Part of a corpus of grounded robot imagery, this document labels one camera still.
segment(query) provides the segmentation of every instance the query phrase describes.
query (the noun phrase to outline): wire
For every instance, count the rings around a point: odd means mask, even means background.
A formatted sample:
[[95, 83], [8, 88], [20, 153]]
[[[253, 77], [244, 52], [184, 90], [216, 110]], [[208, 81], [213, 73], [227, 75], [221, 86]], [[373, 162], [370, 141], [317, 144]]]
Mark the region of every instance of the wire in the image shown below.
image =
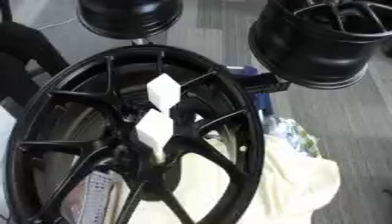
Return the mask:
[[54, 28], [54, 27], [58, 27], [58, 26], [61, 26], [61, 25], [66, 25], [66, 24], [69, 24], [69, 23], [71, 23], [71, 22], [73, 22], [75, 20], [76, 20], [76, 17], [72, 17], [72, 18], [70, 18], [70, 19], [68, 19], [68, 20], [66, 20], [64, 22], [59, 23], [59, 24], [44, 25], [42, 27], [37, 28], [37, 30], [43, 31], [43, 30], [46, 30], [46, 29], [49, 29], [49, 28]]

